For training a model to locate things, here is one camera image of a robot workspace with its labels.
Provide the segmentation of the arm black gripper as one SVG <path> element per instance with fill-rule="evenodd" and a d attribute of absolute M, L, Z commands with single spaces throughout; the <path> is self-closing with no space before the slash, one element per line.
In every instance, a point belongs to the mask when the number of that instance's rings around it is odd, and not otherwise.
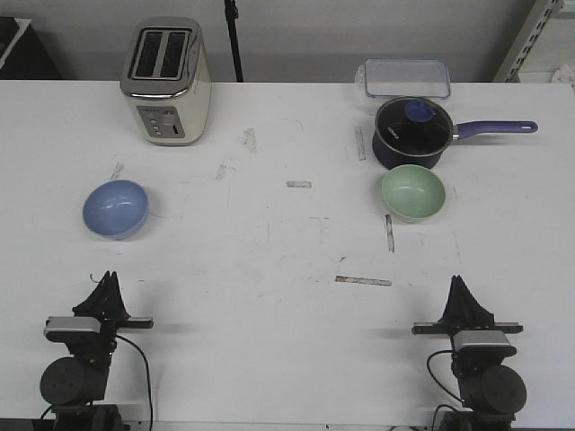
<path fill-rule="evenodd" d="M 448 326 L 448 324 L 493 324 L 491 326 Z M 415 322 L 411 327 L 413 335 L 447 336 L 450 340 L 452 372 L 455 377 L 470 377 L 480 374 L 493 365 L 501 365 L 507 357 L 472 352 L 454 351 L 452 338 L 462 330 L 501 330 L 508 337 L 518 334 L 523 326 L 517 322 L 495 322 L 494 314 L 483 308 L 471 294 L 463 278 L 453 275 L 445 309 L 439 322 Z"/>
<path fill-rule="evenodd" d="M 109 317 L 101 316 L 108 297 Z M 116 349 L 115 337 L 119 330 L 149 330 L 154 327 L 151 317 L 130 317 L 123 302 L 116 271 L 106 271 L 94 290 L 80 304 L 72 308 L 74 316 L 98 317 L 101 323 L 99 354 L 111 355 Z"/>

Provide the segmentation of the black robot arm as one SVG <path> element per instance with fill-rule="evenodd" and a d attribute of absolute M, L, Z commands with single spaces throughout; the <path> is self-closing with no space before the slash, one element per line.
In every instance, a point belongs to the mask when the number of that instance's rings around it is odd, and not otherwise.
<path fill-rule="evenodd" d="M 510 430 L 516 414 L 526 404 L 526 385 L 522 377 L 503 364 L 517 349 L 507 338 L 518 334 L 523 326 L 517 322 L 496 322 L 494 314 L 473 297 L 459 275 L 451 278 L 447 302 L 436 322 L 416 322 L 414 335 L 444 335 L 450 349 L 430 354 L 426 367 L 431 378 L 462 408 L 438 405 L 433 414 L 432 430 Z M 459 393 L 454 394 L 433 374 L 431 360 L 449 354 L 451 372 Z"/>
<path fill-rule="evenodd" d="M 68 356 L 51 363 L 40 378 L 40 394 L 55 415 L 54 430 L 129 430 L 115 404 L 103 404 L 117 341 L 123 329 L 148 330 L 154 321 L 130 316 L 123 302 L 118 275 L 107 271 L 71 316 L 49 316 L 44 337 L 66 345 Z"/>

